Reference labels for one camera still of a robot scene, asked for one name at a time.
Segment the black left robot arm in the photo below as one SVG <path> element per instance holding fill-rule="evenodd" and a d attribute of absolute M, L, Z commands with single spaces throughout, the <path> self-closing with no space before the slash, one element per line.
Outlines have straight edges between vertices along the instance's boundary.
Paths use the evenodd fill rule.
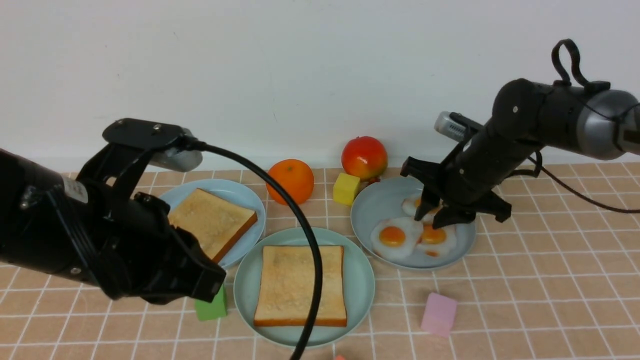
<path fill-rule="evenodd" d="M 169 205 L 135 181 L 73 179 L 1 151 L 1 261 L 100 289 L 110 300 L 210 302 L 227 272 L 169 223 Z"/>

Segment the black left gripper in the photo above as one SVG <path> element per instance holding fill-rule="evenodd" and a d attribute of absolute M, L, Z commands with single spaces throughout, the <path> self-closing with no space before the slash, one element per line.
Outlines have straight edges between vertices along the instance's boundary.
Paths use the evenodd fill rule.
<path fill-rule="evenodd" d="M 210 302 L 221 290 L 226 271 L 192 233 L 169 223 L 169 211 L 164 200 L 137 193 L 95 221 L 94 281 L 106 296 L 167 305 L 183 297 Z"/>

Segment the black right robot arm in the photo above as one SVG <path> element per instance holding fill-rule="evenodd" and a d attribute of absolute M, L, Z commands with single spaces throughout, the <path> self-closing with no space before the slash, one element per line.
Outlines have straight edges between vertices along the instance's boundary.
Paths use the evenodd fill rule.
<path fill-rule="evenodd" d="M 457 146 L 441 162 L 409 157 L 401 169 L 423 184 L 414 219 L 436 210 L 435 229 L 472 223 L 477 214 L 507 221 L 512 205 L 494 188 L 512 176 L 537 177 L 543 148 L 601 161 L 640 152 L 639 101 L 603 83 L 580 88 L 512 80 L 497 93 L 485 124 L 444 111 L 435 129 Z"/>

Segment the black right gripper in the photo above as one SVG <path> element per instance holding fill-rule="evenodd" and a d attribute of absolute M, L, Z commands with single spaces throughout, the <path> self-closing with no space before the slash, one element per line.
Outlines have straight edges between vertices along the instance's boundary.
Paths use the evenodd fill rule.
<path fill-rule="evenodd" d="M 470 224 L 477 214 L 493 215 L 499 223 L 507 221 L 512 205 L 493 189 L 513 169 L 512 147 L 511 141 L 482 130 L 455 146 L 441 162 L 407 157 L 400 175 L 423 184 L 413 219 L 422 221 L 441 205 L 432 219 L 434 229 Z"/>

